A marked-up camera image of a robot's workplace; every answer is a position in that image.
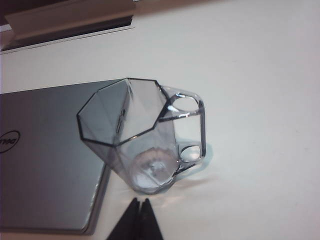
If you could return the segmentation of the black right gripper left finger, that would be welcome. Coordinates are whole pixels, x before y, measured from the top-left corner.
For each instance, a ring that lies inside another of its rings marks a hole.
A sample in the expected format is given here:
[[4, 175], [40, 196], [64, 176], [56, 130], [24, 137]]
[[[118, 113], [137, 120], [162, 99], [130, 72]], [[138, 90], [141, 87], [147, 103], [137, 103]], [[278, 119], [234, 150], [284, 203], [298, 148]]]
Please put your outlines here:
[[107, 240], [141, 240], [141, 202], [132, 199]]

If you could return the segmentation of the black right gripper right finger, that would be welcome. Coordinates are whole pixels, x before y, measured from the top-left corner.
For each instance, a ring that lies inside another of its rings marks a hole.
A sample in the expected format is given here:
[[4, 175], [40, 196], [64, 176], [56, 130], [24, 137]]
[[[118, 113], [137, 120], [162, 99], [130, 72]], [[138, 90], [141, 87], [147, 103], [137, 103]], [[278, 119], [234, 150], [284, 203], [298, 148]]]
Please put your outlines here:
[[163, 240], [163, 236], [154, 214], [151, 202], [148, 198], [141, 207], [141, 239], [142, 240]]

